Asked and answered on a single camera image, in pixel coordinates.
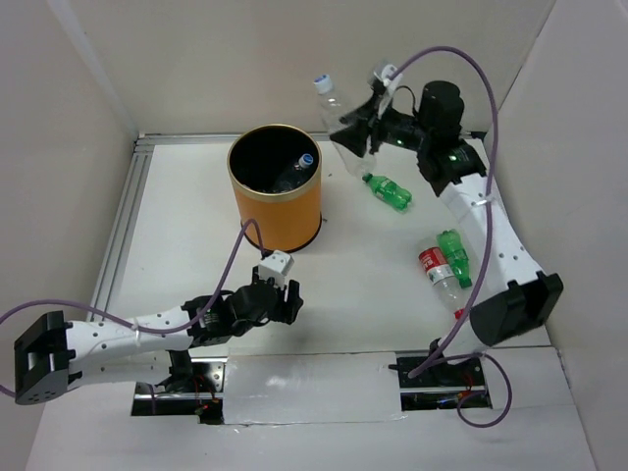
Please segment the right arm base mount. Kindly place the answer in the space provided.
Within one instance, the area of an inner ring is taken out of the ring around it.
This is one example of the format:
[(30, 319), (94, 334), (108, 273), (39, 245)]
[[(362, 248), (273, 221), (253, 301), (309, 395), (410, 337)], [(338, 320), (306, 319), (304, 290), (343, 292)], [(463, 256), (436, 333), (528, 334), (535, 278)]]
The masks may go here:
[(432, 366), (417, 377), (409, 378), (408, 374), (428, 356), (428, 352), (401, 354), (388, 365), (398, 378), (402, 411), (456, 409), (463, 398), (466, 398), (463, 408), (492, 405), (478, 358)]

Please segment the clear bottle white cap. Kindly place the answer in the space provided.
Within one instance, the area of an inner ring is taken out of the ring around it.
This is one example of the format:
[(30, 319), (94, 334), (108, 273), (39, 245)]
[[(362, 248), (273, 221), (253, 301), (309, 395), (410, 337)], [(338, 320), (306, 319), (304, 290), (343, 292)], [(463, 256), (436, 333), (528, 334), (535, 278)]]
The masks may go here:
[[(345, 125), (340, 119), (354, 109), (350, 100), (339, 91), (328, 74), (318, 76), (313, 81), (318, 94), (320, 116), (325, 131), (331, 136), (336, 131), (341, 131)], [(346, 170), (354, 177), (362, 179), (365, 174), (372, 173), (376, 166), (374, 156), (366, 155), (358, 157), (344, 146), (335, 143), (334, 147), (341, 157)]]

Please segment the clear bottle front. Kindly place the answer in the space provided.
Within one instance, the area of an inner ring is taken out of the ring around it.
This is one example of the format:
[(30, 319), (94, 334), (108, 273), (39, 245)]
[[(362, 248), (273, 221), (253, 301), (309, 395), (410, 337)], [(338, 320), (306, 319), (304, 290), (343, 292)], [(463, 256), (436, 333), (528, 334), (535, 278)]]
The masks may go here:
[(282, 171), (271, 187), (271, 191), (284, 193), (299, 188), (312, 177), (315, 170), (314, 164), (315, 159), (311, 154), (302, 154)]

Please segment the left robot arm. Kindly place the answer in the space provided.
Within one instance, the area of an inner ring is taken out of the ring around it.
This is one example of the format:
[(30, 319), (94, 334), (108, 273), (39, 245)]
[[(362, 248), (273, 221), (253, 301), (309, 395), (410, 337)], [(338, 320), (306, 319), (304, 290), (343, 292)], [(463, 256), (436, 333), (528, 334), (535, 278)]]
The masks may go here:
[(222, 345), (269, 322), (290, 325), (302, 305), (299, 282), (278, 288), (253, 277), (236, 291), (140, 316), (130, 327), (45, 313), (14, 342), (15, 402), (35, 405), (81, 386), (127, 381), (183, 391), (194, 375), (191, 349)]

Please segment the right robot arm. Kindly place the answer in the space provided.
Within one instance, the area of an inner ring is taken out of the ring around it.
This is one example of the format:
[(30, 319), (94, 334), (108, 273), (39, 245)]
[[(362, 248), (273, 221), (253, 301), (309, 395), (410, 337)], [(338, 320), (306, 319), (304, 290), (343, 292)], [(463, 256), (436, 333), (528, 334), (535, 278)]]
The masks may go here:
[(457, 355), (485, 351), (543, 326), (563, 283), (559, 275), (545, 274), (524, 248), (483, 158), (460, 136), (459, 88), (443, 80), (428, 83), (419, 109), (406, 115), (393, 108), (390, 80), (374, 79), (371, 87), (371, 97), (340, 118), (331, 140), (358, 157), (382, 144), (415, 152), (421, 175), (481, 261), (466, 320), (439, 340), (439, 354), (428, 362), (432, 380), (448, 385), (462, 372)]

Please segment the green bottle under right arm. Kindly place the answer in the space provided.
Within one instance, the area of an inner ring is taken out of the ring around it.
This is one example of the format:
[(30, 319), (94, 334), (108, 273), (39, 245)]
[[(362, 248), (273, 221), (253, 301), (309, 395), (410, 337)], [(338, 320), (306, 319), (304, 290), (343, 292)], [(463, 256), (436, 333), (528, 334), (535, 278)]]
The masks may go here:
[(460, 286), (471, 288), (469, 257), (458, 231), (443, 231), (437, 235), (437, 243)]

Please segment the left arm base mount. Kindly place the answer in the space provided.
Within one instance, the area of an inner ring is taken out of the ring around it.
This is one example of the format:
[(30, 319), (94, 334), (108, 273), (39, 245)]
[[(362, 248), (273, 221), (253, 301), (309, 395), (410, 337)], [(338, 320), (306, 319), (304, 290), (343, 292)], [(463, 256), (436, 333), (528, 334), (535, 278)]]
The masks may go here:
[(227, 356), (192, 357), (191, 375), (157, 386), (135, 385), (131, 417), (187, 417), (199, 424), (224, 424)]

